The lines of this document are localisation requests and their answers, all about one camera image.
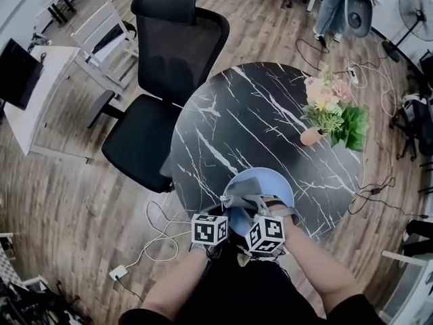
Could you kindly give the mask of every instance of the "bouquet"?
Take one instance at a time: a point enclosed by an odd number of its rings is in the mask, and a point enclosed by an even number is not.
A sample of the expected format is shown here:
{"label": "bouquet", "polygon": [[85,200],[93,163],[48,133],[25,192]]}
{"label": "bouquet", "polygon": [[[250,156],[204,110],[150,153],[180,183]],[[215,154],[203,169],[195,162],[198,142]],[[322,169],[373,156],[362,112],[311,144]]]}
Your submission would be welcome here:
{"label": "bouquet", "polygon": [[305,79],[306,100],[303,119],[317,128],[321,135],[331,135],[331,146],[342,140],[346,148],[362,152],[368,129],[368,111],[352,106],[350,87],[328,68],[318,77]]}

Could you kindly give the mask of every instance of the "orange vase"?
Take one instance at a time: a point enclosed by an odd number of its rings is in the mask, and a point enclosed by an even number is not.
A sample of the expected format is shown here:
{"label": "orange vase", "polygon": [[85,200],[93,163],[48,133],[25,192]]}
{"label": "orange vase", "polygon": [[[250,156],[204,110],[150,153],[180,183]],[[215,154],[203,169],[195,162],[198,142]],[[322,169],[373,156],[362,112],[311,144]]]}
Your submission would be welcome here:
{"label": "orange vase", "polygon": [[306,146],[311,146],[318,142],[323,136],[316,127],[311,127],[300,134],[300,141]]}

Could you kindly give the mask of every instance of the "wooden floor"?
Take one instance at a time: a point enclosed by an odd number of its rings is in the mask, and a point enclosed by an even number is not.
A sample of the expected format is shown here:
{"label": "wooden floor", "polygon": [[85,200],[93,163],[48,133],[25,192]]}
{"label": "wooden floor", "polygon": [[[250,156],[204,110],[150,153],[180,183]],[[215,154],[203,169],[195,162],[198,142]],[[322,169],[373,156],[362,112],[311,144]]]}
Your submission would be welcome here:
{"label": "wooden floor", "polygon": [[[131,0],[114,0],[122,17],[133,21]],[[65,27],[51,25],[46,34],[54,45],[73,45],[69,35],[97,10],[104,0],[76,0],[77,15]],[[295,41],[303,38],[317,45],[311,31],[317,17],[317,6],[311,13],[301,0],[292,9],[284,0],[198,0],[198,5],[223,14],[230,22],[229,40],[212,69],[218,73],[230,66],[255,61],[280,62],[316,74],[296,51]],[[324,63],[334,71],[344,70],[346,62],[379,64],[376,45],[379,37],[369,35],[356,39],[343,37],[341,44],[328,40],[329,54],[319,53],[300,43],[304,57],[315,66]],[[405,62],[383,61],[399,95],[408,89]],[[380,105],[385,80],[366,70],[367,88],[354,90],[360,104],[369,108],[365,152],[365,182],[381,183],[389,174],[396,177],[394,188],[377,196],[408,213],[420,213],[424,200],[418,197],[421,173],[419,162],[409,158],[397,161],[403,146],[398,131],[388,128],[389,117]],[[108,272],[120,264],[134,261],[144,244],[156,233],[146,222],[144,211],[153,200],[164,207],[168,216],[182,211],[175,193],[155,194],[118,172],[101,154],[101,144],[114,120],[103,118],[93,130],[87,130],[83,117],[101,89],[77,69],[62,84],[62,95],[51,104],[45,119],[47,126],[38,142],[67,152],[85,154],[88,165],[77,165],[42,156],[24,157],[6,120],[0,126],[0,232],[16,233],[18,269],[23,277],[45,276],[53,286],[61,280],[66,293],[79,295],[79,307],[96,324],[115,324],[119,315],[138,306],[136,296],[114,283]],[[127,88],[119,106],[126,107],[142,92],[135,79]],[[392,105],[385,96],[384,106]],[[353,210],[362,204],[357,199]],[[151,218],[164,227],[164,220],[152,207]],[[395,265],[382,258],[383,249],[397,251],[408,217],[379,203],[369,203],[356,215],[346,214],[332,234],[326,249],[353,271],[371,302],[379,305]],[[174,227],[170,233],[187,228]],[[178,239],[181,253],[170,263],[154,263],[143,257],[123,283],[142,297],[166,271],[185,254],[189,235]],[[154,257],[170,257],[174,245],[159,241],[150,249]],[[321,305],[302,274],[292,276],[297,287],[321,312]]]}

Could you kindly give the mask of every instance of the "black marble table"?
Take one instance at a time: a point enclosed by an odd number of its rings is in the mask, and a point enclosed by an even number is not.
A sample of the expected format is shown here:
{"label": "black marble table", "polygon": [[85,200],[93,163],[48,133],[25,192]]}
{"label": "black marble table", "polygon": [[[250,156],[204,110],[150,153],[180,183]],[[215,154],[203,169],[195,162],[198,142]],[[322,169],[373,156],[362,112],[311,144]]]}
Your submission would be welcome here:
{"label": "black marble table", "polygon": [[182,205],[199,211],[219,201],[229,180],[268,167],[290,183],[301,226],[326,240],[357,190],[360,156],[329,137],[307,147],[300,134],[304,73],[251,63],[212,77],[189,99],[171,142],[173,181]]}

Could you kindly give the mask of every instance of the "computer monitor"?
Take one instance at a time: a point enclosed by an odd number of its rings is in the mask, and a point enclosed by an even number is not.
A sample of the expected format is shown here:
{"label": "computer monitor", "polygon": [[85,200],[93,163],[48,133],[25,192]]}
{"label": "computer monitor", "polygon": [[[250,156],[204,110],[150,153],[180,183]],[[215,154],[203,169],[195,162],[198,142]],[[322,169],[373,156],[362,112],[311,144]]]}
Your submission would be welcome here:
{"label": "computer monitor", "polygon": [[25,110],[42,68],[40,62],[10,39],[0,54],[0,99]]}

